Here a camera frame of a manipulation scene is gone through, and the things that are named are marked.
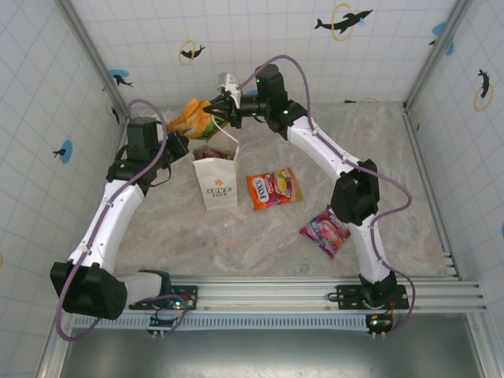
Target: yellow ring sticker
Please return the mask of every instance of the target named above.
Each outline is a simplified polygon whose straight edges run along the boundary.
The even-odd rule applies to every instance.
[[[112,102],[110,101],[110,98],[107,98],[107,102],[105,103],[105,107],[107,108],[107,114],[109,115],[109,117],[113,116]]]
[[[332,38],[336,41],[336,42],[342,42],[342,41],[346,41],[347,39],[349,39],[351,36],[352,36],[352,32],[354,31],[354,27],[352,26],[350,28],[350,32],[348,33],[348,35],[345,37],[345,38],[339,38],[335,33],[334,33],[334,16],[336,15],[336,12],[338,12],[338,9],[339,8],[342,8],[342,7],[346,7],[348,8],[348,10],[352,10],[352,7],[349,6],[348,4],[346,4],[345,2],[342,2],[341,4],[338,4],[335,8],[334,8],[334,11],[332,12],[332,19],[331,19],[331,32],[332,32]]]
[[[494,88],[491,86],[491,84],[488,84],[488,87],[491,89],[490,93],[490,99],[488,100],[488,103],[485,106],[479,107],[478,106],[478,96],[480,93],[483,91],[483,88],[480,87],[474,94],[474,110],[477,112],[483,112],[484,110],[487,109],[487,107],[491,104],[492,100],[494,99]]]
[[[191,59],[190,61],[186,61],[185,63],[182,61],[182,50],[184,49],[185,46],[187,46],[188,44],[191,44],[192,45],[192,54],[191,54]],[[189,39],[188,41],[184,42],[182,47],[180,48],[180,51],[179,51],[179,62],[181,65],[189,65],[193,59],[195,58],[195,54],[196,54],[196,42],[193,41],[192,39]]]

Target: white robotic arm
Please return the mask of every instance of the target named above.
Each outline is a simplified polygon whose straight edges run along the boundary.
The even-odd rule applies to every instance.
[[[261,76],[257,76],[259,95],[241,95],[238,82],[231,75],[221,75],[219,80],[221,96],[205,108],[206,112],[227,117],[231,126],[237,128],[241,127],[242,117],[265,117],[272,131],[305,151],[328,174],[335,184],[331,206],[335,215],[348,224],[352,231],[352,240],[357,247],[361,278],[358,294],[367,302],[368,308],[383,305],[397,292],[398,285],[395,274],[383,264],[387,260],[377,229],[373,231],[380,260],[372,247],[370,224],[376,215],[376,203],[379,200],[377,181],[370,185],[370,182],[367,182],[369,175],[358,176],[346,161],[363,166],[369,163],[368,169],[376,170],[376,166],[371,161],[360,162],[325,135],[313,120],[310,124],[304,108],[287,99],[283,78],[275,65],[268,66],[261,72]],[[51,269],[50,278],[60,295],[74,264],[83,256],[84,251],[87,252],[63,301],[63,308],[67,312],[116,319],[128,305],[144,298],[173,294],[169,274],[166,272],[143,271],[131,276],[115,277],[113,267],[126,227],[146,195],[150,183],[156,178],[157,169],[168,168],[169,163],[186,154],[187,139],[184,144],[180,138],[183,137],[172,135],[172,138],[168,138],[166,154],[160,163],[154,166],[153,171],[127,187],[114,203],[110,204],[110,196],[146,166],[146,161],[151,159],[153,145],[158,144],[154,119],[130,121],[128,141],[134,146],[126,150],[128,159],[121,160],[122,153],[118,154],[109,169],[109,182],[102,204],[81,244],[70,255],[67,263],[57,262]],[[339,151],[343,157],[335,154],[328,145]],[[85,246],[105,206],[111,207],[88,250]]]

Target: printed logo on bag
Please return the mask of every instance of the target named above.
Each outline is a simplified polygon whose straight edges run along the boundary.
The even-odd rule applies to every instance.
[[[212,197],[222,197],[223,195],[228,195],[231,191],[231,187],[215,187],[212,189],[207,189],[206,193],[212,195]]]
[[[259,177],[254,180],[255,190],[258,191],[259,201],[267,202],[269,200],[269,194],[266,190],[265,181]]]

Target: snack bag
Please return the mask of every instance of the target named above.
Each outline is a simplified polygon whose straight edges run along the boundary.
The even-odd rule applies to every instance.
[[[246,183],[254,200],[254,210],[302,199],[298,181],[290,168],[247,176]]]
[[[324,212],[314,217],[305,227],[299,230],[301,235],[312,239],[330,257],[350,236],[350,230],[332,212],[328,206]]]

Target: blue circle sticker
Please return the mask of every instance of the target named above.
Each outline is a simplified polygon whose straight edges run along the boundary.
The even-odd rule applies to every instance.
[[[63,145],[61,146],[62,150],[65,150],[63,154],[60,154],[60,160],[63,164],[67,164],[70,161],[70,158],[72,157],[72,151],[73,151],[73,145],[72,141],[70,139],[67,139],[63,142]]]

